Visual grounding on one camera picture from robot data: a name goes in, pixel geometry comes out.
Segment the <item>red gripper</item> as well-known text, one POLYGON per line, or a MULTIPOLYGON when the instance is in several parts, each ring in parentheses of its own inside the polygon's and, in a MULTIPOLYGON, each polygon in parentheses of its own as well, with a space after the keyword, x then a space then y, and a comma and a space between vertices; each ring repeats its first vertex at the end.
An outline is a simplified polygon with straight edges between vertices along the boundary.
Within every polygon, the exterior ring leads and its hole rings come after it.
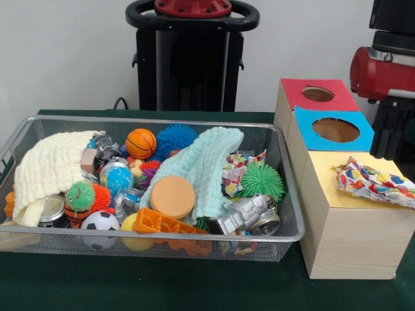
POLYGON ((383 157, 381 136, 388 130, 385 159, 394 160, 406 118, 405 105, 394 98, 414 98, 414 57, 378 51, 373 47, 356 50, 350 66, 350 87, 359 97, 381 100, 372 124, 370 154, 383 157))

